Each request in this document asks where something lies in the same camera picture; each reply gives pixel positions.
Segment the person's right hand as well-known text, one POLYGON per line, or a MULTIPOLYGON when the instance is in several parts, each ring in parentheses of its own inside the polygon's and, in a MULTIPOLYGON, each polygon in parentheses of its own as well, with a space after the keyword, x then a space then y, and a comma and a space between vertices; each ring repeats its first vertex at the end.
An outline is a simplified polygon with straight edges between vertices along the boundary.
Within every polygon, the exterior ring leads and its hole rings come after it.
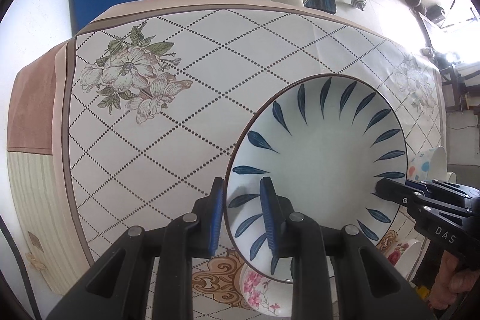
POLYGON ((433 309, 445 310, 454 304, 459 294, 472 290, 479 278, 479 271, 457 271, 459 259, 447 251, 441 258, 439 273, 436 275, 428 302, 433 309))

